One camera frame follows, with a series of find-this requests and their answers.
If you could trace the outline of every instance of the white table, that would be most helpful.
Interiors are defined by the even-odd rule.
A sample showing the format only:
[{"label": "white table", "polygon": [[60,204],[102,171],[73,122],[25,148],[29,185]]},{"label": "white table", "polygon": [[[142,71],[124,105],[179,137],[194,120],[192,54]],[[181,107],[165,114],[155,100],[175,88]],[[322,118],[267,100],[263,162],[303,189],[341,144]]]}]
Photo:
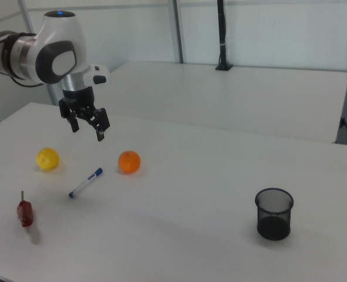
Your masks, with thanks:
[{"label": "white table", "polygon": [[347,73],[128,62],[97,86],[116,115],[333,143]]},{"label": "white table", "polygon": [[[347,146],[110,115],[102,142],[58,107],[0,123],[0,276],[36,281],[347,281]],[[60,165],[40,171],[36,153]],[[139,171],[118,156],[137,151]],[[68,193],[98,167],[77,199]],[[293,195],[291,234],[256,231],[254,197]],[[35,210],[23,229],[20,191]]]}]

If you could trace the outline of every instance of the blue marker cap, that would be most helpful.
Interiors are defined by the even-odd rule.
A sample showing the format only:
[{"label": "blue marker cap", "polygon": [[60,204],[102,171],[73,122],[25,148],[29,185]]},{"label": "blue marker cap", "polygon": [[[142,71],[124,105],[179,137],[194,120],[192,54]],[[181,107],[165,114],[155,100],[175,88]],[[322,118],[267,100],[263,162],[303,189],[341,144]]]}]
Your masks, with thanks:
[{"label": "blue marker cap", "polygon": [[103,170],[101,168],[98,168],[94,173],[96,174],[96,176],[99,176],[102,172]]}]

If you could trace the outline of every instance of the pen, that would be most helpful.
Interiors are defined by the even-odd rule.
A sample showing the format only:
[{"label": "pen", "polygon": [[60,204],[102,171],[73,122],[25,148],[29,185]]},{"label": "pen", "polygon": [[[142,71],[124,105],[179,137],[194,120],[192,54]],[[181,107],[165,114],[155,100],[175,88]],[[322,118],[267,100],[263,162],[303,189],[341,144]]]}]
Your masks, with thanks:
[{"label": "pen", "polygon": [[69,197],[70,198],[74,198],[75,195],[78,194],[79,191],[81,191],[83,188],[85,188],[91,181],[93,181],[97,176],[99,176],[101,173],[103,172],[103,170],[101,168],[98,168],[96,170],[96,172],[94,172],[93,174],[91,174],[85,181],[83,181],[76,189],[74,189],[73,191],[71,191],[69,193]]}]

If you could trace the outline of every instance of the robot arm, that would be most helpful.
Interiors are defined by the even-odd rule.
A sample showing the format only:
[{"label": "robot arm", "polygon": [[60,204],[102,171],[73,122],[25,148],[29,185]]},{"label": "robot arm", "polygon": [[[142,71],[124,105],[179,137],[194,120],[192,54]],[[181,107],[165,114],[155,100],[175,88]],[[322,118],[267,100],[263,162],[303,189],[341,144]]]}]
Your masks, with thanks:
[{"label": "robot arm", "polygon": [[45,14],[42,29],[30,33],[0,33],[0,73],[37,83],[58,83],[64,98],[61,116],[79,129],[76,118],[84,119],[104,138],[109,121],[104,108],[94,107],[92,86],[109,81],[106,66],[90,64],[86,42],[75,14],[52,11]]}]

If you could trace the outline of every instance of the white wall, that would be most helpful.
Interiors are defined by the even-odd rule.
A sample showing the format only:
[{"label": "white wall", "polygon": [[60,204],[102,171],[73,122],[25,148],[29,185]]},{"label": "white wall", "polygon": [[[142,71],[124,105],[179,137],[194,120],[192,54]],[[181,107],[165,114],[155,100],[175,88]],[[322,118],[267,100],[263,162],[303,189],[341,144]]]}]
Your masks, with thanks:
[{"label": "white wall", "polygon": [[[88,58],[110,71],[128,61],[178,62],[167,0],[25,1],[35,32],[44,13],[74,12],[84,30]],[[62,91],[55,86],[60,99]]]},{"label": "white wall", "polygon": [[[0,1],[0,31],[26,31],[26,26],[16,0]],[[0,121],[29,102],[51,104],[44,86],[23,88],[9,77],[0,75]]]},{"label": "white wall", "polygon": [[[180,13],[185,62],[216,65],[216,1],[181,0]],[[347,1],[227,1],[225,14],[234,65],[347,71]],[[341,129],[338,142],[345,136]]]}]

